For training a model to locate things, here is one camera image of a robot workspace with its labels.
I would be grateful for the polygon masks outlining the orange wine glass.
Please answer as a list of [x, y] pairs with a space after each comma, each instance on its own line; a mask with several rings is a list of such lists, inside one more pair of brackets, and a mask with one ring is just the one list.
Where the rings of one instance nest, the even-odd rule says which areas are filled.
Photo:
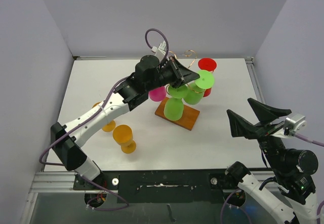
[[136, 150], [132, 129], [128, 125], [119, 125], [113, 130], [113, 139], [125, 154], [131, 154]]
[[[98, 105], [98, 106], [100, 107], [100, 109], [103, 111], [103, 107], [102, 107], [102, 105], [101, 105], [101, 102], [97, 102], [97, 103], [95, 103], [95, 104], [92, 106], [92, 108], [95, 108], [97, 105]], [[111, 132], [111, 131], [113, 131], [113, 130], [115, 129], [115, 127], [116, 127], [116, 123], [115, 123], [114, 120], [112, 120], [111, 122], [109, 122], [108, 124], [106, 124], [105, 126], [103, 126], [103, 127], [102, 127], [102, 130], [103, 130], [104, 132]]]

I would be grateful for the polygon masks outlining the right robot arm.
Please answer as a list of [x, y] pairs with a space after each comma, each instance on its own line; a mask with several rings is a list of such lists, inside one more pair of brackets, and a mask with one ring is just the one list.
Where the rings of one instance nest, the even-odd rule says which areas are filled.
[[231, 135], [257, 140], [262, 157], [274, 176], [260, 183], [241, 162], [225, 171], [225, 181], [257, 201], [277, 223], [322, 223], [323, 203], [318, 203], [312, 175], [318, 170], [318, 158], [310, 150], [288, 149], [283, 139], [307, 137], [298, 132], [306, 126], [305, 116], [292, 115], [290, 109], [278, 109], [249, 98], [258, 118], [251, 124], [232, 110], [226, 111]]

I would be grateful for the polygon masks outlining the pink plastic wine glass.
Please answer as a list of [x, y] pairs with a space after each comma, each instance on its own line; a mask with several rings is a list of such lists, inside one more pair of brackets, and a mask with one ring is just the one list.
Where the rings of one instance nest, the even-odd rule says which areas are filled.
[[166, 97], [166, 88], [161, 86], [149, 92], [149, 98], [154, 102], [160, 102]]

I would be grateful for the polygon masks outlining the green wine glass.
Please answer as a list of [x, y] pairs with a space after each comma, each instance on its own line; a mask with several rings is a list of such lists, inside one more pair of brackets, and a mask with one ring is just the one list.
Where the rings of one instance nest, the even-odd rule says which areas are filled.
[[172, 86], [167, 87], [167, 92], [171, 96], [164, 108], [164, 116], [171, 121], [179, 120], [183, 115], [184, 104], [183, 98], [188, 94], [187, 85], [183, 85], [179, 88], [174, 88]]
[[188, 84], [188, 93], [184, 101], [189, 105], [198, 104], [204, 97], [205, 91], [212, 88], [215, 83], [214, 76], [207, 70], [198, 71], [199, 78]]

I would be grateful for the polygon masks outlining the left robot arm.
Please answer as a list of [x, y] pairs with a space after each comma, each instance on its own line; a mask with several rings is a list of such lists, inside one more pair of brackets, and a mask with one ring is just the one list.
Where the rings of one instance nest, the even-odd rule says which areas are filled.
[[97, 189], [103, 183], [103, 173], [83, 152], [86, 141], [104, 125], [148, 100], [150, 91], [166, 85], [179, 88], [199, 78], [198, 73], [173, 56], [162, 60], [153, 55], [144, 56], [135, 71], [119, 80], [103, 102], [69, 123], [52, 125], [50, 148], [60, 159], [61, 166], [85, 177], [85, 183]]

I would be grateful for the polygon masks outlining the orange wine glass front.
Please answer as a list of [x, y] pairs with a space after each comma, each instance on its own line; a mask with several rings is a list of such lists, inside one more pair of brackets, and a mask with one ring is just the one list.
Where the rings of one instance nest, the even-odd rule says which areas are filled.
[[119, 125], [113, 130], [113, 139], [125, 154], [131, 154], [136, 150], [132, 129], [128, 125]]

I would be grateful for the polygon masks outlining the red plastic wine glass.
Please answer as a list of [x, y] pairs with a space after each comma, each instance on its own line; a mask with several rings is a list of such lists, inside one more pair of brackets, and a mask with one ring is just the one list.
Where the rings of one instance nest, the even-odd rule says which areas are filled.
[[[213, 74], [217, 68], [217, 62], [212, 58], [202, 58], [198, 61], [198, 67]], [[209, 84], [209, 87], [204, 92], [204, 97], [208, 97], [211, 94], [213, 85], [213, 82]]]

